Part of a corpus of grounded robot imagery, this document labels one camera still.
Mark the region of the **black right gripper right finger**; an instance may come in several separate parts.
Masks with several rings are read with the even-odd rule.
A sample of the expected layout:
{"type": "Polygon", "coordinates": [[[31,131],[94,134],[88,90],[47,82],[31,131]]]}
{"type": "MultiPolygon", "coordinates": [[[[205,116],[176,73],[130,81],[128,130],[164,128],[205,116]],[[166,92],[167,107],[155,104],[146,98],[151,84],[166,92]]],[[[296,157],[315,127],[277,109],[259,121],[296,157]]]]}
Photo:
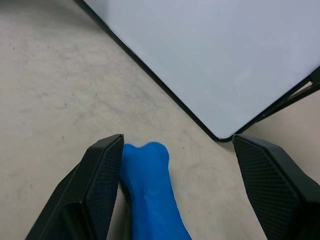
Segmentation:
{"type": "Polygon", "coordinates": [[[278,145],[241,134],[232,143],[267,240],[320,240],[320,185],[278,145]]]}

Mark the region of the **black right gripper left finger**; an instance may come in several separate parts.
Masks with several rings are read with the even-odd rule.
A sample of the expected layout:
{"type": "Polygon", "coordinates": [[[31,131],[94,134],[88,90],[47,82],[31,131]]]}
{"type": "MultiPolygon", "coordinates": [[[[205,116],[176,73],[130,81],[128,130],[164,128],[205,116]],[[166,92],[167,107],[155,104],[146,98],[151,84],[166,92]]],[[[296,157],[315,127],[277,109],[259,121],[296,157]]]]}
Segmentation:
{"type": "Polygon", "coordinates": [[[123,147],[122,134],[91,145],[56,186],[25,240],[106,240],[123,147]]]}

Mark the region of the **blue bone-shaped toy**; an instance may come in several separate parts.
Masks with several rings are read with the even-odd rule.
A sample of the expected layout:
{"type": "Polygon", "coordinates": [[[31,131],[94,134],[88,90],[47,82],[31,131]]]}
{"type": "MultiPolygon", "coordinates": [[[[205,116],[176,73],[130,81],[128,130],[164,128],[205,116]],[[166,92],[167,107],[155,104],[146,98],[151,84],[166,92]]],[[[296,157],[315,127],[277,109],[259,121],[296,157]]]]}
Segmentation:
{"type": "Polygon", "coordinates": [[[175,200],[169,160],[159,142],[123,147],[120,180],[131,200],[131,240],[192,240],[175,200]]]}

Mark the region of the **black whiteboard stand leg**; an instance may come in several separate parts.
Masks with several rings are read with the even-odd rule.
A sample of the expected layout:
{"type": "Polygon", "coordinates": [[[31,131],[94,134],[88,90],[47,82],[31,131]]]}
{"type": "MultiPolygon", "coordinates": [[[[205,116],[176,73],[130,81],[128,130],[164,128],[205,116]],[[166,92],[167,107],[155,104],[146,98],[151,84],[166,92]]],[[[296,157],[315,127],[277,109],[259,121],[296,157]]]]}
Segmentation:
{"type": "Polygon", "coordinates": [[[283,95],[279,100],[267,108],[255,121],[260,122],[265,118],[281,111],[299,100],[320,90],[320,66],[304,78],[298,85],[283,95]]]}

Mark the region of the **black-framed whiteboard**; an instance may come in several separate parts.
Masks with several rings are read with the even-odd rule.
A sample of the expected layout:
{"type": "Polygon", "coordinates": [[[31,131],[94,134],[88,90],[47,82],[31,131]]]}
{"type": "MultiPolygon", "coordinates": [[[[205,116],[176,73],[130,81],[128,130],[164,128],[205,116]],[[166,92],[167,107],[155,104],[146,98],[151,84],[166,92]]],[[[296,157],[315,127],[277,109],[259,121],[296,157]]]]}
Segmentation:
{"type": "Polygon", "coordinates": [[[320,0],[74,0],[217,142],[320,66],[320,0]]]}

